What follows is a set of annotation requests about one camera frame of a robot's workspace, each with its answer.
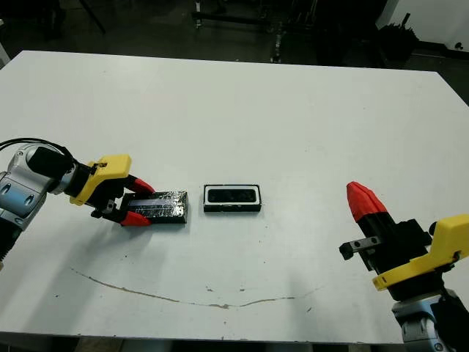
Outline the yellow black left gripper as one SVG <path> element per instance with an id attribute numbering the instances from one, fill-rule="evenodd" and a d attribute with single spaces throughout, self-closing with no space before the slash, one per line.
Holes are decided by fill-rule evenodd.
<path id="1" fill-rule="evenodd" d="M 119 222 L 124 227 L 146 227 L 152 221 L 145 216 L 120 210 L 115 200 L 128 189 L 137 194 L 153 194 L 154 188 L 142 179 L 129 174 L 131 158 L 127 154 L 106 155 L 88 165 L 77 164 L 69 185 L 70 203 L 88 205 L 92 217 Z"/>

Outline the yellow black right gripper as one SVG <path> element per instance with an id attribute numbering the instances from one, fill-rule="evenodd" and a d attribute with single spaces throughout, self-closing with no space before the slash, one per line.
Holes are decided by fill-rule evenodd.
<path id="1" fill-rule="evenodd" d="M 359 254 L 379 291 L 393 300 L 407 301 L 444 288 L 443 272 L 468 256 L 468 215 L 441 219 L 431 231 L 415 219 L 395 222 L 372 190 L 352 181 L 347 201 L 362 239 L 345 242 L 339 251 L 345 260 Z"/>

